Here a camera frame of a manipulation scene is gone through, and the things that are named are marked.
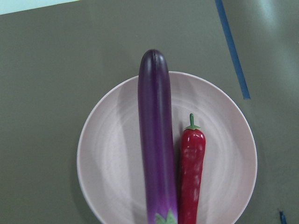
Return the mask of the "purple eggplant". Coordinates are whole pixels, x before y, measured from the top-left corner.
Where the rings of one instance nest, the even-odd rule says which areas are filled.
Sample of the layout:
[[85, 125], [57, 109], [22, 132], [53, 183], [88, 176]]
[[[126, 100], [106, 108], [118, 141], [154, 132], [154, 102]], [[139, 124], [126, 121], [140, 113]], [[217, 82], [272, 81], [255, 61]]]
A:
[[171, 84], [165, 57], [155, 49], [142, 57], [138, 111], [149, 224], [178, 223]]

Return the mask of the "red chili pepper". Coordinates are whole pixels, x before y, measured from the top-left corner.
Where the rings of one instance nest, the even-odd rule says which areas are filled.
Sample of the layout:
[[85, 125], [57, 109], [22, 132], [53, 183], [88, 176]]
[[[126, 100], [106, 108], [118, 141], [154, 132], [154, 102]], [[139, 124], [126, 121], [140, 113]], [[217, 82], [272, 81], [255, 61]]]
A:
[[179, 173], [179, 209], [180, 224], [195, 224], [199, 204], [201, 177], [203, 171], [206, 138], [200, 127], [194, 123], [194, 115], [189, 116], [190, 125], [181, 137], [180, 173]]

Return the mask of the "pink plate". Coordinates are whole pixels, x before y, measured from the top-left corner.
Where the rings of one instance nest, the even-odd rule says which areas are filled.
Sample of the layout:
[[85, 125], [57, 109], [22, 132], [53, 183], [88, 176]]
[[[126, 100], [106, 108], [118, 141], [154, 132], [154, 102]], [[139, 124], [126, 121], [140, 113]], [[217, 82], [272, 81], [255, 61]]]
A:
[[[170, 73], [172, 129], [179, 149], [189, 115], [206, 137], [197, 223], [233, 224], [256, 182], [257, 155], [251, 129], [234, 101], [212, 83]], [[104, 224], [145, 224], [144, 173], [137, 106], [138, 78], [109, 91], [81, 132], [77, 173], [83, 195]]]

